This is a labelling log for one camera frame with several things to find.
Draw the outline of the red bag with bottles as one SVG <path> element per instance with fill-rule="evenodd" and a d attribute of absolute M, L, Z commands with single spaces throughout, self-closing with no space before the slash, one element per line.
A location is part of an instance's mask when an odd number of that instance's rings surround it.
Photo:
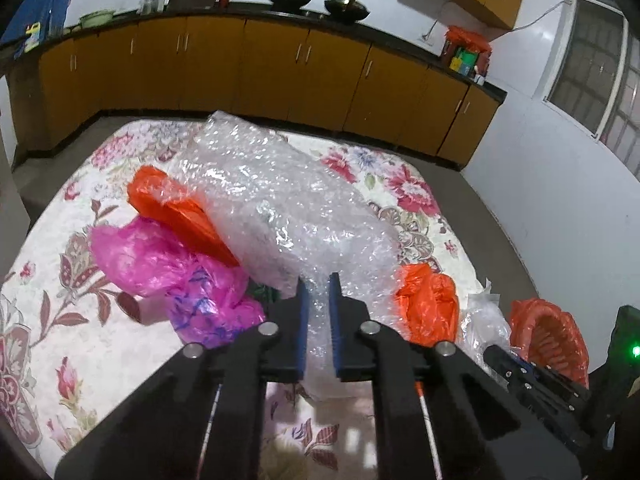
<path fill-rule="evenodd" d="M 477 32 L 449 26 L 440 60 L 442 65 L 465 77 L 485 77 L 491 57 L 489 42 Z"/>

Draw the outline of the floral tablecloth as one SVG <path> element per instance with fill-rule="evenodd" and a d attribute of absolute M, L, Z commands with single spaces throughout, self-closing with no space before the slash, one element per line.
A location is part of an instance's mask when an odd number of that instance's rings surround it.
<path fill-rule="evenodd" d="M 1 289 L 1 411 L 46 474 L 179 348 L 166 322 L 144 326 L 117 304 L 88 235 L 121 226 L 126 187 L 143 165 L 164 171 L 188 122 L 137 120 L 81 159 L 52 198 Z M 288 143 L 351 183 L 400 239 L 402 263 L 448 275 L 460 300 L 482 290 L 460 240 L 415 166 L 372 148 L 289 133 Z M 264 479 L 372 479 L 370 398 L 320 403 L 301 386 L 272 385 L 259 474 Z"/>

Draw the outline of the orange plastic bag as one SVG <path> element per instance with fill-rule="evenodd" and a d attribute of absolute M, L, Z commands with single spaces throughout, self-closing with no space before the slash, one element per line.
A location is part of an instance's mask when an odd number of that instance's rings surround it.
<path fill-rule="evenodd" d="M 198 254 L 239 266 L 200 202 L 176 179 L 156 167 L 140 167 L 127 185 L 128 202 L 140 214 L 162 224 Z"/>
<path fill-rule="evenodd" d="M 395 301 L 408 341 L 423 347 L 456 341 L 460 306 L 448 275 L 434 272 L 427 263 L 404 264 Z"/>

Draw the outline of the barred window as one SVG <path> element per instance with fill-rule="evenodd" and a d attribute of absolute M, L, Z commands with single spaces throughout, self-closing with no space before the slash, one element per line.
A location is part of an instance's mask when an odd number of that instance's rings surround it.
<path fill-rule="evenodd" d="M 564 0 L 544 100 L 639 175 L 639 37 L 613 0 Z"/>

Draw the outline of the green basin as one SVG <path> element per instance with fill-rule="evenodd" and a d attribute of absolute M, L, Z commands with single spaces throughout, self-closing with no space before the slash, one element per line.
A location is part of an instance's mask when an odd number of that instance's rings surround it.
<path fill-rule="evenodd" d="M 79 25 L 82 29 L 103 26 L 109 23 L 114 15 L 115 11 L 110 9 L 93 11 L 83 15 L 79 19 Z"/>

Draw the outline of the black lidded wok right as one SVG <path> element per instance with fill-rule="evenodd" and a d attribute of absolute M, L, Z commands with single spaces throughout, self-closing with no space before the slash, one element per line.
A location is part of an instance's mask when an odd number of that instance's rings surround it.
<path fill-rule="evenodd" d="M 324 7 L 334 20 L 343 23 L 357 23 L 370 14 L 358 0 L 324 0 Z"/>

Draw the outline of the brown lower kitchen cabinets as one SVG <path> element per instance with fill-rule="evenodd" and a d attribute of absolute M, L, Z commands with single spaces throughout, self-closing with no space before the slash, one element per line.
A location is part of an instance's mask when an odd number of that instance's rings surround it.
<path fill-rule="evenodd" d="M 57 150 L 130 110 L 352 134 L 462 168 L 506 99 L 414 44 L 325 16 L 270 11 L 121 20 L 49 40 L 6 66 L 18 147 Z"/>

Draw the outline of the black countertop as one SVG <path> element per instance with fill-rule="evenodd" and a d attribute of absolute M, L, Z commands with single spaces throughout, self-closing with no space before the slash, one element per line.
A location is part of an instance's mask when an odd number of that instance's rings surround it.
<path fill-rule="evenodd" d="M 38 47 L 35 47 L 34 50 L 27 53 L 22 51 L 22 47 L 26 41 L 26 37 L 23 36 L 20 39 L 1 45 L 1 51 L 8 51 L 10 54 L 8 58 L 2 58 L 1 60 L 1 75 L 8 76 L 11 70 L 14 70 L 21 62 L 37 61 L 44 52 L 56 47 L 58 44 L 62 44 L 64 41 L 84 38 L 90 35 L 99 35 L 101 32 L 107 32 L 108 30 L 137 25 L 146 21 L 164 20 L 165 18 L 244 18 L 244 20 L 272 21 L 279 24 L 319 29 L 322 30 L 322 32 L 335 32 L 337 35 L 368 42 L 372 44 L 372 46 L 385 51 L 394 52 L 405 58 L 412 58 L 415 61 L 433 66 L 436 70 L 441 70 L 465 84 L 479 88 L 480 91 L 483 91 L 490 96 L 491 99 L 495 100 L 498 105 L 501 105 L 508 95 L 506 90 L 488 81 L 479 86 L 472 81 L 471 78 L 462 76 L 450 70 L 450 68 L 443 66 L 440 58 L 436 54 L 388 32 L 383 32 L 382 30 L 361 23 L 342 23 L 334 20 L 329 14 L 325 13 L 314 11 L 284 13 L 273 10 L 267 3 L 242 1 L 232 1 L 225 9 L 213 8 L 209 10 L 195 10 L 193 12 L 166 11 L 146 15 L 137 14 L 134 11 L 119 13 L 105 25 L 81 29 L 77 32 L 69 32 L 63 36 L 47 39 L 43 44 L 40 44 Z"/>

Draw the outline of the large clear bubble wrap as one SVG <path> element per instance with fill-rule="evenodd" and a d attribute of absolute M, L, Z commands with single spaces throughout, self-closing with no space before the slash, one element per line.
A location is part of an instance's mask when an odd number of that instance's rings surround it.
<path fill-rule="evenodd" d="M 186 126 L 171 177 L 194 195 L 250 278 L 309 297 L 303 387 L 316 401 L 370 396 L 364 382 L 335 376 L 329 282 L 364 302 L 371 318 L 400 330 L 394 305 L 400 273 L 397 231 L 355 185 L 280 134 L 217 110 Z"/>

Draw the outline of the yellow detergent bottle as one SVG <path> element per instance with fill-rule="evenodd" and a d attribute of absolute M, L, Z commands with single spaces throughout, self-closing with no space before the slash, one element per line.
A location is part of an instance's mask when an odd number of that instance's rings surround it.
<path fill-rule="evenodd" d="M 23 50 L 25 53 L 35 49 L 40 44 L 40 32 L 41 32 L 41 23 L 35 22 L 26 27 L 25 35 L 26 39 L 23 44 Z"/>

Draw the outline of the magenta plastic bag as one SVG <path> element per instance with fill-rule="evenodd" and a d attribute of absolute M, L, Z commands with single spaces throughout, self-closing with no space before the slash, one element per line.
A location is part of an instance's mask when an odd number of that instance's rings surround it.
<path fill-rule="evenodd" d="M 247 293 L 250 278 L 242 268 L 191 252 L 154 220 L 97 226 L 89 240 L 105 277 L 141 298 L 141 322 L 167 320 L 185 344 L 230 344 L 266 319 L 262 305 Z"/>

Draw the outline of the white plastic bag piece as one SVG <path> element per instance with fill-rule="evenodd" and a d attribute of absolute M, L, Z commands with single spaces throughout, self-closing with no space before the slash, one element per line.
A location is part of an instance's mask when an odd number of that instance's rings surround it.
<path fill-rule="evenodd" d="M 481 292 L 469 294 L 461 310 L 457 345 L 477 365 L 484 366 L 484 351 L 496 344 L 509 350 L 511 327 L 499 307 L 500 295 L 491 291 L 487 280 Z"/>

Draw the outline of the blue hanging cloth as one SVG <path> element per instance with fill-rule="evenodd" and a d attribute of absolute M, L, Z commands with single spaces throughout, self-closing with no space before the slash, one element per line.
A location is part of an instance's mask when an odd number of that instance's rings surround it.
<path fill-rule="evenodd" d="M 2 44 L 27 35 L 35 25 L 38 25 L 38 44 L 58 36 L 64 28 L 69 5 L 70 0 L 23 0 L 2 30 Z"/>

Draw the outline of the red lined trash basket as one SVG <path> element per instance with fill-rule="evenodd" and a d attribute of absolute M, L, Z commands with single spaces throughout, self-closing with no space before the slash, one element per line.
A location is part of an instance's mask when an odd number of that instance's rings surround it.
<path fill-rule="evenodd" d="M 549 301 L 514 300 L 510 344 L 527 362 L 552 370 L 589 388 L 589 353 L 574 318 Z"/>

